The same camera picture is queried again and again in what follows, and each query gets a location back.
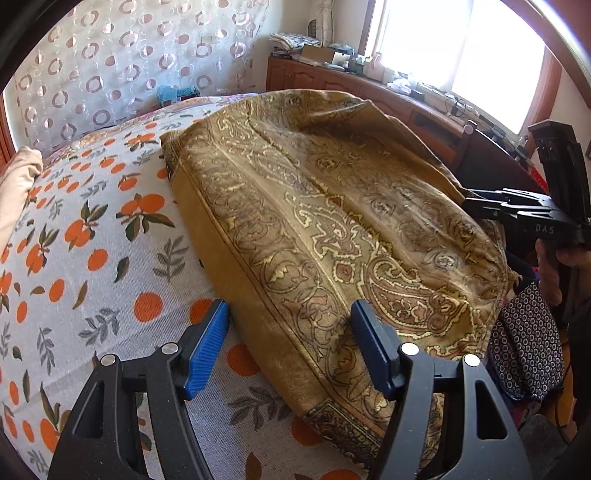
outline box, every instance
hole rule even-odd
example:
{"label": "box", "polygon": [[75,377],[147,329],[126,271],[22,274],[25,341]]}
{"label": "box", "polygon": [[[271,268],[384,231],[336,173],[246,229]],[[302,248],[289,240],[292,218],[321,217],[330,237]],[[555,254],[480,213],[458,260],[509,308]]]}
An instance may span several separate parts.
{"label": "box", "polygon": [[351,58],[351,55],[339,53],[332,48],[316,47],[314,45],[304,45],[301,56],[320,63],[331,63],[332,65],[340,65]]}

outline finger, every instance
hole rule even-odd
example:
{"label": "finger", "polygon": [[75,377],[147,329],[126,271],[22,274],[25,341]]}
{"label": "finger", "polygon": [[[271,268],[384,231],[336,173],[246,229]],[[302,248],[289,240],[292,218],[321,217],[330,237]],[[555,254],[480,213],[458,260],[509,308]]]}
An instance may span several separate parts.
{"label": "finger", "polygon": [[591,251],[583,247],[569,247],[556,251],[558,261],[567,267],[577,267],[580,270],[591,270]]}

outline paisley fabric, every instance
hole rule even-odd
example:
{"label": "paisley fabric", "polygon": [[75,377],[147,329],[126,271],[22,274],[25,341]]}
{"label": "paisley fabric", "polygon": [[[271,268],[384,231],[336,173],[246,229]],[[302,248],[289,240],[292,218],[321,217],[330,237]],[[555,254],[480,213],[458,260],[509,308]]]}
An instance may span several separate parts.
{"label": "paisley fabric", "polygon": [[[482,355],[511,271],[504,237],[400,121],[340,92],[245,99],[162,137],[191,239],[278,393],[369,465],[393,404],[348,324],[368,299],[432,355]],[[434,398],[425,457],[437,447]]]}

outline cabinet door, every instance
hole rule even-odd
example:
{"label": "cabinet door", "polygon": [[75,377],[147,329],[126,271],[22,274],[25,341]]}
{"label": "cabinet door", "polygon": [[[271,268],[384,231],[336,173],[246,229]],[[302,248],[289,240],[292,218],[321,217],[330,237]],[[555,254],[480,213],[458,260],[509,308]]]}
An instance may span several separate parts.
{"label": "cabinet door", "polygon": [[339,92],[347,92],[351,95],[359,95],[361,86],[344,77],[344,74],[334,72],[323,72],[320,77],[319,89],[321,90],[338,90]]}
{"label": "cabinet door", "polygon": [[294,65],[290,72],[290,88],[313,89],[316,82],[316,68],[308,65]]}
{"label": "cabinet door", "polygon": [[288,75],[288,63],[280,59],[269,59],[267,68],[267,92],[284,90]]}
{"label": "cabinet door", "polygon": [[377,85],[364,85],[359,96],[371,100],[386,115],[395,116],[405,124],[410,122],[413,109],[406,100],[399,98],[396,93],[389,92]]}

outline cable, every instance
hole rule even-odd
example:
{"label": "cable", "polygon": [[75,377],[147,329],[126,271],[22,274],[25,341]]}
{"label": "cable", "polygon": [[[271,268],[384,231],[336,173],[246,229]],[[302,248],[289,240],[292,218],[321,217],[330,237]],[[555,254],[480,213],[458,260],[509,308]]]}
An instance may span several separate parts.
{"label": "cable", "polygon": [[[451,109],[449,109],[447,107],[448,101],[452,101],[452,102],[455,101],[455,103],[453,104],[453,106],[452,106]],[[466,108],[467,108],[466,101],[463,100],[463,99],[461,99],[461,98],[457,98],[457,97],[447,98],[445,100],[445,102],[444,102],[444,105],[445,105],[446,112],[449,113],[451,116],[456,116],[458,118],[462,118],[465,115],[465,113],[466,113]],[[452,110],[453,110],[454,107],[463,108],[462,113],[460,113],[459,115],[457,113],[456,114],[453,114],[452,113]]]}
{"label": "cable", "polygon": [[[571,367],[571,362],[569,362],[569,365],[566,367],[566,372],[564,373],[565,377],[566,377],[566,375],[569,374],[570,367]],[[570,439],[566,436],[566,434],[563,431],[563,429],[565,429],[568,426],[568,424],[561,425],[560,420],[558,419],[558,401],[562,397],[563,392],[564,392],[564,388],[562,389],[562,391],[560,392],[560,394],[558,395],[558,397],[554,401],[554,421],[556,422],[556,429],[558,430],[558,434],[560,435],[560,438],[562,438],[562,441],[566,445],[570,445]]]}

